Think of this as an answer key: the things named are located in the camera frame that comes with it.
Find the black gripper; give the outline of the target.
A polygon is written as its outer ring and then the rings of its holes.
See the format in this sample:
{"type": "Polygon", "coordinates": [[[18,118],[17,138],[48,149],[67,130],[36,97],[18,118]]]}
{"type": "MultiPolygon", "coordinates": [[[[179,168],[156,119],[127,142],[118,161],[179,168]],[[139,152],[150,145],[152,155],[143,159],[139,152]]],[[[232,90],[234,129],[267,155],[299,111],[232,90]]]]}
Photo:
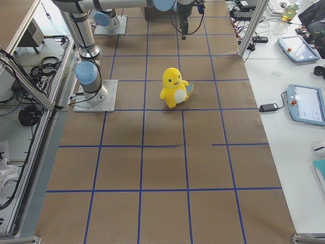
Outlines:
{"type": "Polygon", "coordinates": [[[180,19],[181,27],[181,40],[186,40],[188,35],[188,17],[192,14],[192,8],[197,7],[200,15],[205,13],[205,1],[204,0],[185,0],[176,1],[177,14],[180,19]]]}

